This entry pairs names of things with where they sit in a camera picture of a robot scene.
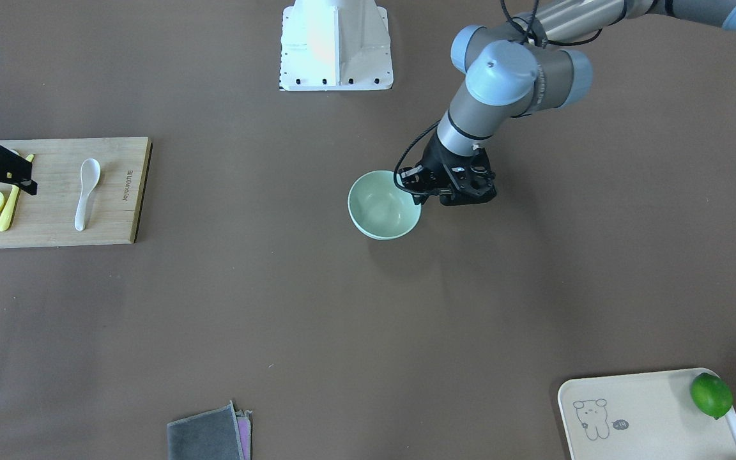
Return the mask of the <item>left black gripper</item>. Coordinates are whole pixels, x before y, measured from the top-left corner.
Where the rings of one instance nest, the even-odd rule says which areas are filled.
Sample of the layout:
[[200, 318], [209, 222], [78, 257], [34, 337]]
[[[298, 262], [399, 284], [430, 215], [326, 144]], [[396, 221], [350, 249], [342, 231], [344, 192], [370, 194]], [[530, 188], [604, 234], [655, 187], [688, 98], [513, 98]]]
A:
[[398, 185], [411, 195], [417, 206], [424, 204], [436, 191], [448, 191], [439, 194], [442, 206], [484, 204], [497, 196], [484, 148], [473, 149], [471, 155], [458, 155], [433, 134], [424, 148], [420, 165], [423, 168], [398, 170]]

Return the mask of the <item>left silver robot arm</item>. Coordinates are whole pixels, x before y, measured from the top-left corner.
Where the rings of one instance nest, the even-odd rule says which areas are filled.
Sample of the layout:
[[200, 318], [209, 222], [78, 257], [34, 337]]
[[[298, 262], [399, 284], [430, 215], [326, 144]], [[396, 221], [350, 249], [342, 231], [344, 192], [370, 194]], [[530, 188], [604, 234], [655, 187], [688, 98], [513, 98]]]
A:
[[646, 14], [736, 31], [736, 1], [555, 1], [535, 3], [498, 28], [468, 26], [452, 43], [452, 63], [464, 81], [431, 139], [394, 185], [415, 204], [437, 196], [444, 206], [486, 203], [496, 196], [487, 144], [508, 118], [580, 101], [593, 68], [577, 46], [604, 28]]

